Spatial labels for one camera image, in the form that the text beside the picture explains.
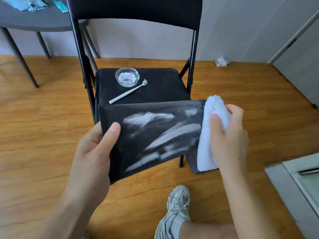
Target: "round table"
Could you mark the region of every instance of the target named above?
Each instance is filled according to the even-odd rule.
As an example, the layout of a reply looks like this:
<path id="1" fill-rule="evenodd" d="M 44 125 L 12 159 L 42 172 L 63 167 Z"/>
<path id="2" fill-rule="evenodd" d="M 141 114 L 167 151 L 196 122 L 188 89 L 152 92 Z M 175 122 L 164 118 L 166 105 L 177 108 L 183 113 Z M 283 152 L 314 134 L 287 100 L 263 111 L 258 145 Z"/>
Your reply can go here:
<path id="1" fill-rule="evenodd" d="M 69 13 L 62 13 L 58 7 L 54 4 L 53 0 L 47 0 L 48 8 L 44 10 L 39 10 L 35 12 L 30 11 L 19 11 L 9 4 L 0 0 L 0 30 L 5 36 L 7 42 L 9 43 L 14 55 L 19 60 L 20 64 L 26 71 L 30 81 L 35 88 L 38 88 L 38 84 L 34 79 L 26 61 L 24 60 L 21 52 L 19 51 L 16 43 L 14 42 L 8 28 L 33 31 L 43 48 L 45 55 L 50 58 L 50 53 L 44 43 L 41 32 L 65 32 L 72 31 L 72 26 L 70 22 Z M 61 0 L 65 5 L 67 5 L 66 0 Z M 94 44 L 90 38 L 90 35 L 86 29 L 89 25 L 90 20 L 80 20 L 79 25 L 81 28 L 81 34 L 83 39 L 83 45 L 86 50 L 86 54 L 90 59 L 93 69 L 97 70 L 97 65 L 94 61 L 93 55 L 91 53 L 90 47 L 97 58 L 100 58 L 98 52 L 96 51 Z"/>

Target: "gray door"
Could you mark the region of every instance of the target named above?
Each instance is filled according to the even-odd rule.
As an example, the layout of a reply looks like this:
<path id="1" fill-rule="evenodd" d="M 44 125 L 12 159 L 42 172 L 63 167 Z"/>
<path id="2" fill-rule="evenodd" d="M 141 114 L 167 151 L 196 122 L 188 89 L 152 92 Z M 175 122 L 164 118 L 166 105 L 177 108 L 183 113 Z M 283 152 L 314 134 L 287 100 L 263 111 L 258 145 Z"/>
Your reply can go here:
<path id="1" fill-rule="evenodd" d="M 312 104 L 319 106 L 319 18 L 273 65 Z"/>

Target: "chair frame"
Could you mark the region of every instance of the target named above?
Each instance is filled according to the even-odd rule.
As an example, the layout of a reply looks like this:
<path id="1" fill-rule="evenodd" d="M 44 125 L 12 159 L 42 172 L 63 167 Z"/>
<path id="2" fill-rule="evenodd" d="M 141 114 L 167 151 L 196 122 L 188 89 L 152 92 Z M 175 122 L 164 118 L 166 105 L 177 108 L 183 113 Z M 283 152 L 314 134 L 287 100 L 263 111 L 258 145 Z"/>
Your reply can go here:
<path id="1" fill-rule="evenodd" d="M 81 63 L 81 68 L 83 73 L 83 82 L 87 90 L 88 98 L 90 101 L 90 107 L 91 107 L 94 124 L 96 124 L 99 121 L 99 115 L 98 115 L 98 108 L 95 107 L 95 96 L 94 96 L 93 85 L 92 85 L 93 83 L 95 86 L 95 76 L 91 68 L 90 61 L 88 57 L 85 55 L 84 45 L 82 41 L 83 34 L 80 29 L 79 22 L 77 19 L 74 19 L 72 17 L 70 12 L 69 14 L 70 14 L 70 20 L 72 24 L 74 39 L 75 39 L 75 43 L 76 43 L 79 58 L 80 58 L 80 63 Z M 193 39 L 192 39 L 190 57 L 188 58 L 188 60 L 186 61 L 186 64 L 184 65 L 183 69 L 180 72 L 180 78 L 182 78 L 184 74 L 186 73 L 186 71 L 189 69 L 188 78 L 187 78 L 187 87 L 186 87 L 186 90 L 189 94 L 191 92 L 191 88 L 193 84 L 193 73 L 194 73 L 195 57 L 196 57 L 196 50 L 197 50 L 198 32 L 199 30 L 193 30 Z M 183 167 L 183 161 L 184 161 L 184 155 L 180 157 L 180 162 L 179 162 L 180 168 Z"/>

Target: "wood grain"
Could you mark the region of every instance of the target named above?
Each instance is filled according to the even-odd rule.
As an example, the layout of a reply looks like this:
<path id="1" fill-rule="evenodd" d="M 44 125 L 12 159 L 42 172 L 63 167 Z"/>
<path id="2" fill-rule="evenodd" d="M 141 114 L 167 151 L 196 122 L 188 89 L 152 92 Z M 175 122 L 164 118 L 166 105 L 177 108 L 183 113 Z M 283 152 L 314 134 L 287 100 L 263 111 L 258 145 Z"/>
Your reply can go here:
<path id="1" fill-rule="evenodd" d="M 30 238 L 66 186 L 78 140 L 92 126 L 77 57 L 27 56 L 34 89 L 13 56 L 0 56 L 0 235 Z M 98 67 L 173 67 L 185 61 L 107 59 Z M 282 238 L 302 238 L 264 167 L 319 152 L 319 113 L 272 66 L 195 64 L 192 99 L 218 94 L 245 109 L 249 177 Z M 170 191 L 191 192 L 195 222 L 230 222 L 219 171 L 195 175 L 178 159 L 120 180 L 95 211 L 92 238 L 153 238 Z"/>

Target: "blue cloth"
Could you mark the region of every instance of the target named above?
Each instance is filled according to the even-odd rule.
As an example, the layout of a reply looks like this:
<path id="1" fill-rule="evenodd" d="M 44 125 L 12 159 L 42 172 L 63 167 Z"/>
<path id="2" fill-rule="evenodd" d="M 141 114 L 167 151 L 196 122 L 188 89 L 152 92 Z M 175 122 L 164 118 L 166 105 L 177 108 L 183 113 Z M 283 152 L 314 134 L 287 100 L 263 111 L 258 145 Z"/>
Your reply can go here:
<path id="1" fill-rule="evenodd" d="M 46 9 L 48 6 L 42 0 L 3 0 L 20 11 L 31 11 Z"/>

